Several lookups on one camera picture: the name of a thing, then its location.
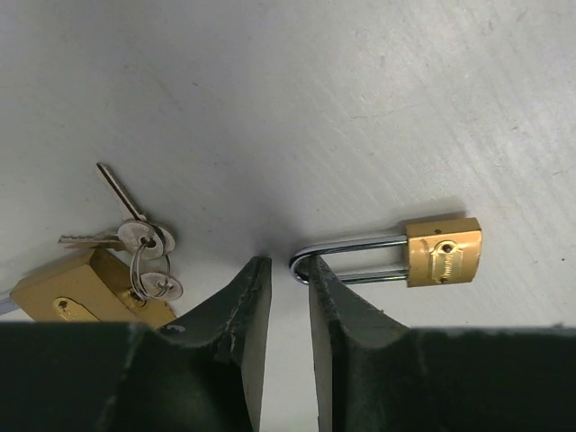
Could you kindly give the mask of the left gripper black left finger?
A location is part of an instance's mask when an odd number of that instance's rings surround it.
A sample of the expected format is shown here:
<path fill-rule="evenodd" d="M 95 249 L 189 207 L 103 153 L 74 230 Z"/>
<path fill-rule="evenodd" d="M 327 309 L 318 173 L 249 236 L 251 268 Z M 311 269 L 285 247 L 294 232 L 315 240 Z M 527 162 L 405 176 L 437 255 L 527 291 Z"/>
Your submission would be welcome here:
<path fill-rule="evenodd" d="M 2 430 L 259 430 L 271 273 L 271 259 L 255 256 L 158 329 L 3 323 Z"/>

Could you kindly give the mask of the silver key set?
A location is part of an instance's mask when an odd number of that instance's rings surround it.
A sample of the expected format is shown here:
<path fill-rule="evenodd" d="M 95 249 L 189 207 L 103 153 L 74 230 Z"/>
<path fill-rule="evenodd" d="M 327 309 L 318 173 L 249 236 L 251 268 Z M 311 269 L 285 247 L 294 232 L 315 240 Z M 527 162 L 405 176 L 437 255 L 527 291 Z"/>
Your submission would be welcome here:
<path fill-rule="evenodd" d="M 173 276 L 169 255 L 176 248 L 176 237 L 167 227 L 149 220 L 105 163 L 95 164 L 95 172 L 117 200 L 122 224 L 117 229 L 89 236 L 63 235 L 58 243 L 71 249 L 113 249 L 131 255 L 131 289 L 141 301 L 173 302 L 184 294 L 184 287 Z"/>

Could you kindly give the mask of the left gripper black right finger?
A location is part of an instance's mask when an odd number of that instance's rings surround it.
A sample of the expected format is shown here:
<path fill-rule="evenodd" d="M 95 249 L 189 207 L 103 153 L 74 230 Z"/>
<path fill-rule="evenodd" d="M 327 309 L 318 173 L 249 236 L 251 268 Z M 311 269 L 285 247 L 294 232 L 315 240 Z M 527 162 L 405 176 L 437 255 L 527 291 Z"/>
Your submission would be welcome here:
<path fill-rule="evenodd" d="M 314 257 L 322 431 L 572 431 L 573 328 L 410 328 Z"/>

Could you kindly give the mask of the large brass padlock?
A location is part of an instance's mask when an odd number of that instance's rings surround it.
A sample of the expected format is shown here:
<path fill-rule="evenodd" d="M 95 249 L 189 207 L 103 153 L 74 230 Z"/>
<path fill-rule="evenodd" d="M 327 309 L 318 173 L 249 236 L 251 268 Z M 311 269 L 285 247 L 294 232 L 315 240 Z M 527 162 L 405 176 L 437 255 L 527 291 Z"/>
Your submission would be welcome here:
<path fill-rule="evenodd" d="M 24 277 L 8 299 L 39 322 L 136 321 L 158 329 L 176 319 L 166 302 L 137 298 L 129 267 L 103 249 Z"/>

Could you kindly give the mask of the small brass padlock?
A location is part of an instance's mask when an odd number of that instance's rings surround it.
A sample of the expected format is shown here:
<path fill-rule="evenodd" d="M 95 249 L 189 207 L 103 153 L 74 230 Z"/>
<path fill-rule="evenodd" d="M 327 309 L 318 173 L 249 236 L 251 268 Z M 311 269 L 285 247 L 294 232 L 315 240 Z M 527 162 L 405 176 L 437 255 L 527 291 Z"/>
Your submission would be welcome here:
<path fill-rule="evenodd" d="M 390 271 L 340 274 L 343 284 L 404 281 L 409 288 L 468 284 L 477 274 L 482 253 L 482 228 L 475 218 L 409 223 L 402 234 L 358 238 L 305 247 L 292 255 L 288 268 L 301 284 L 310 282 L 314 257 L 367 250 L 400 248 L 402 267 Z"/>

